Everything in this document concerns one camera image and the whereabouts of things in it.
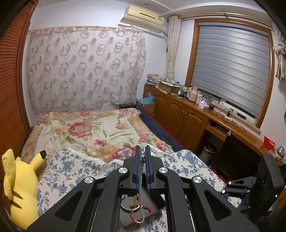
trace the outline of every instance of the navy blue bedsheet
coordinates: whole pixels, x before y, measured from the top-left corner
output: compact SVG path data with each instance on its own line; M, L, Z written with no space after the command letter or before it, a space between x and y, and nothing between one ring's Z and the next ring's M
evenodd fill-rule
M160 124L158 124L152 117L149 116L143 107L136 108L141 112L139 117L154 135L170 145L174 152L184 149L184 147L178 143L171 135L169 135Z

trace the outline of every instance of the pearl necklace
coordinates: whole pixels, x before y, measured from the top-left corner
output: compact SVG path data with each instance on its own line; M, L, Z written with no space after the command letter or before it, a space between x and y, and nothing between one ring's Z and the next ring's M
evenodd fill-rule
M130 205L131 218L137 224L141 224L141 223L143 223L145 221L145 215L144 215L144 212L143 212L142 202L141 202L142 174L143 174L143 167L144 167L144 164L145 164L145 152L144 151L141 151L140 159L141 159L141 161L140 161L140 173L139 173L139 194L134 196L133 204ZM133 214L134 207L136 205L137 197L138 197L138 201L139 201L139 208L140 208L140 211L142 213L142 218L140 218L140 219L135 219L134 218L134 214Z

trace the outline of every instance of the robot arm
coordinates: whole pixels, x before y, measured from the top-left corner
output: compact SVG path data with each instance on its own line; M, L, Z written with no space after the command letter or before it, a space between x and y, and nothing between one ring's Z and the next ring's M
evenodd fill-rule
M169 232L259 232L204 179L178 176L145 148L147 191L164 194ZM107 177L86 177L27 229L27 232L117 232L122 194L139 190L140 147Z

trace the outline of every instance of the jar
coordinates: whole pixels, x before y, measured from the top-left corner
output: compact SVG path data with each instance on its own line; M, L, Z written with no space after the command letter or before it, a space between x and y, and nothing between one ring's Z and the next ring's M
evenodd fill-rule
M199 104L201 102L201 99L202 99L202 94L198 94L196 99L196 104Z

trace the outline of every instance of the patterned curtain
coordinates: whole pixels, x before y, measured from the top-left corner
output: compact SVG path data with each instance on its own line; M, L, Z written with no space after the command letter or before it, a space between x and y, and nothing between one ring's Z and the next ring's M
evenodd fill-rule
M278 58L276 77L279 80L286 80L286 41L279 31L277 25L272 23L274 32L278 36L278 44L273 46L273 50Z
M170 80L174 80L175 62L181 32L181 21L182 20L176 15L169 18L166 78Z
M29 36L27 85L35 114L96 110L137 98L146 61L141 31L58 27Z

